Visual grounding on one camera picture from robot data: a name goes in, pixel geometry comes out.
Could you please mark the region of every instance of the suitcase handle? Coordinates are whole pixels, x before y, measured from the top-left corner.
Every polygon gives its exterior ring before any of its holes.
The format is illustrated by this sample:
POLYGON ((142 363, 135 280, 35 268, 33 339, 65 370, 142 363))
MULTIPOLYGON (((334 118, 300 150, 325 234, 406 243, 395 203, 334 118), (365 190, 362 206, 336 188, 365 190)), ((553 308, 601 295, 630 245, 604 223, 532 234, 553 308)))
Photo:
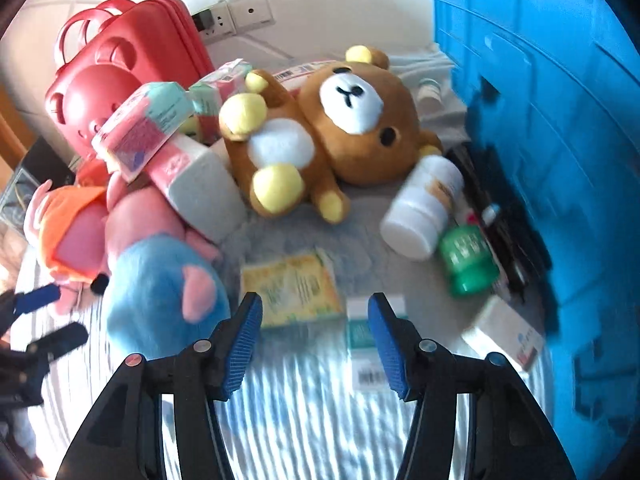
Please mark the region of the suitcase handle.
MULTIPOLYGON (((106 0, 105 2, 96 5, 95 9, 106 10, 107 12, 109 12, 109 9, 114 9, 119 13, 124 14, 135 5, 135 2, 132 2, 131 0, 106 0)), ((82 24, 82 27, 80 28, 80 32, 78 33, 78 52, 86 47, 86 34, 89 30, 89 23, 90 22, 88 21, 84 22, 82 24)), ((100 25, 100 27, 98 28, 98 34, 102 32, 109 23, 111 23, 111 20, 100 25)))
POLYGON ((102 25, 107 20, 114 18, 114 15, 103 9, 86 9, 81 10, 77 14, 74 14, 71 18, 66 20, 66 23, 60 29, 58 38, 56 39, 56 46, 53 49, 53 59, 56 63, 56 69, 66 65, 65 60, 65 38, 66 34, 71 28, 71 25, 77 22, 96 22, 98 25, 102 25))

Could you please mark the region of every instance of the blue plastic bin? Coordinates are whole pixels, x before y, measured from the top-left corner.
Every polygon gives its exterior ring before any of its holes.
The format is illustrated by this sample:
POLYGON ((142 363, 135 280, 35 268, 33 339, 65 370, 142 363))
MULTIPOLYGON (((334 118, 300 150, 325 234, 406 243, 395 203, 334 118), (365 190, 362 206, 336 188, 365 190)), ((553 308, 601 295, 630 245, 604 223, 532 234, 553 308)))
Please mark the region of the blue plastic bin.
POLYGON ((551 422, 577 477, 599 478, 638 444, 640 56, 604 0, 434 6, 468 132, 549 252, 551 422))

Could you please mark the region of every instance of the green container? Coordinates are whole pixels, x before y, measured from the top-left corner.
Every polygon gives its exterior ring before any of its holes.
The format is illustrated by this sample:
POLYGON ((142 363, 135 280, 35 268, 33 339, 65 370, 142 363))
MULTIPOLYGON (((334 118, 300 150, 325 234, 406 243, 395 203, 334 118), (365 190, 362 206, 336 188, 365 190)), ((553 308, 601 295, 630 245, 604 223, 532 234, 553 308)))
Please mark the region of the green container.
POLYGON ((460 226, 447 232, 440 240, 439 250, 454 296, 481 292, 500 275, 489 245, 477 225, 460 226))

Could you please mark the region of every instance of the orange plush clothing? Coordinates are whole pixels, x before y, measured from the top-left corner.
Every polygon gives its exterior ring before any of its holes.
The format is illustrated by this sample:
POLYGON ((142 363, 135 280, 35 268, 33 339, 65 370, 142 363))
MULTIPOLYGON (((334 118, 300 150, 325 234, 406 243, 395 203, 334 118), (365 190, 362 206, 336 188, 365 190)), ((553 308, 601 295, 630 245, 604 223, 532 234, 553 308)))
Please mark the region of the orange plush clothing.
POLYGON ((40 219, 38 238, 40 261, 47 270, 68 274, 75 282, 91 283, 95 276, 86 276, 75 269, 69 269, 57 261, 56 250, 66 232, 80 212, 93 202, 106 204, 105 187, 65 186, 47 194, 47 204, 40 219))

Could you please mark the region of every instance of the blue plush clothing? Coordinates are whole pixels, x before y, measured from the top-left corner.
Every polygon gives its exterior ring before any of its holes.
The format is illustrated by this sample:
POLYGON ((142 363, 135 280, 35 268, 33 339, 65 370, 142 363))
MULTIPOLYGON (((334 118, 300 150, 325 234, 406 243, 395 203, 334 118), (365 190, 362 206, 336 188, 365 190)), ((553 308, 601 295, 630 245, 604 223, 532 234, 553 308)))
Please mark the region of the blue plush clothing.
POLYGON ((225 289, 211 264, 167 235, 137 242, 120 255, 102 308, 118 365, 134 352, 148 360, 177 354, 197 339, 208 338, 229 317, 225 289), (187 265, 202 267, 216 282, 213 310, 197 324, 182 318, 182 268, 187 265))

